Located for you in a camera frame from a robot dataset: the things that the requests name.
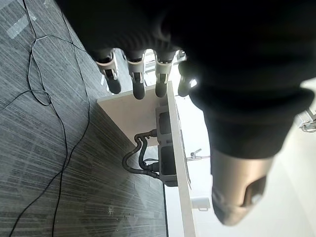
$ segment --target robotic hand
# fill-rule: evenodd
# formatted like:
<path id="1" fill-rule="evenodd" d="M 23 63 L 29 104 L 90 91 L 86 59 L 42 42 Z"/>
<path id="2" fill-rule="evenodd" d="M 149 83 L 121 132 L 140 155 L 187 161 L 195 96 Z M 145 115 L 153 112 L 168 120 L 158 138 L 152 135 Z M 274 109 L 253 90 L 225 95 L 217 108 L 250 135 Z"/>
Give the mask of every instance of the robotic hand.
<path id="1" fill-rule="evenodd" d="M 225 225 L 261 198 L 273 156 L 296 114 L 314 94 L 313 1 L 57 0 L 109 89 L 120 92 L 113 48 L 124 51 L 137 99 L 145 96 L 144 51 L 156 52 L 156 94 L 163 97 L 175 51 L 179 95 L 204 112 L 211 145 L 212 201 Z M 191 79 L 197 86 L 190 89 Z"/>

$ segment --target white wall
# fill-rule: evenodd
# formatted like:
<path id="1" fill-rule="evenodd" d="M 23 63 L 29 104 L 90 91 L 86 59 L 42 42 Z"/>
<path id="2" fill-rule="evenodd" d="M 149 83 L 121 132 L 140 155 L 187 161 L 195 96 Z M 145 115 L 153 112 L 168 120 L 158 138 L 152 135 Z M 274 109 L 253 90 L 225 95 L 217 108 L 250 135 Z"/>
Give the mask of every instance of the white wall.
<path id="1" fill-rule="evenodd" d="M 209 175 L 209 160 L 191 161 L 188 166 L 193 194 L 210 197 L 212 179 Z M 223 226 L 212 209 L 208 212 L 195 210 L 195 218 L 199 237 L 314 237 L 281 158 L 276 159 L 271 170 L 265 197 L 237 226 Z"/>
<path id="2" fill-rule="evenodd" d="M 316 91 L 316 79 L 303 86 Z M 188 167 L 193 194 L 210 197 L 209 160 L 191 161 Z M 276 155 L 264 198 L 240 224 L 222 226 L 213 210 L 195 214 L 200 237 L 316 237 L 316 133 L 293 125 Z"/>

